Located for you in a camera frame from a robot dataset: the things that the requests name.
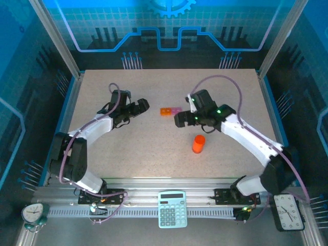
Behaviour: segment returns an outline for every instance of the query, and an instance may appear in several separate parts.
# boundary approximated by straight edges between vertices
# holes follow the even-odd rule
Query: pink block
[[[179,112],[182,112],[182,108],[178,107],[178,108],[171,108],[172,109],[172,115],[176,115]]]

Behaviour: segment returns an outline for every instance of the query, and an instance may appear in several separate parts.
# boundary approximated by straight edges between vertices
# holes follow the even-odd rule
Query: calculator display
[[[183,198],[183,194],[179,193],[179,194],[162,194],[160,196],[161,198]]]

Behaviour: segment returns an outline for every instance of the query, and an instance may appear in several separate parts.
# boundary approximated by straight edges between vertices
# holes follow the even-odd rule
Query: green alarm clock
[[[24,227],[31,229],[35,226],[43,226],[47,222],[50,206],[45,203],[34,203],[22,210],[22,218],[26,222]]]

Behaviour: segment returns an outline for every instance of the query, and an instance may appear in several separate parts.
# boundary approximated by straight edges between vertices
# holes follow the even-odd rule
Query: clock face
[[[42,212],[43,205],[41,203],[35,203],[24,208],[22,211],[22,216],[26,222],[34,223],[41,217]]]
[[[274,196],[282,228],[288,230],[303,230],[304,224],[299,213],[295,198],[290,194]]]

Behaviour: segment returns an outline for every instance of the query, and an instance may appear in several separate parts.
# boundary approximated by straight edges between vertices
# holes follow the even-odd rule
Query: glass panel
[[[0,1],[0,47],[0,242],[6,246],[15,244],[21,209],[40,181],[71,74],[28,1]]]
[[[44,2],[84,70],[259,68],[294,0]]]
[[[328,3],[309,1],[268,73],[282,125],[310,191],[328,184]]]

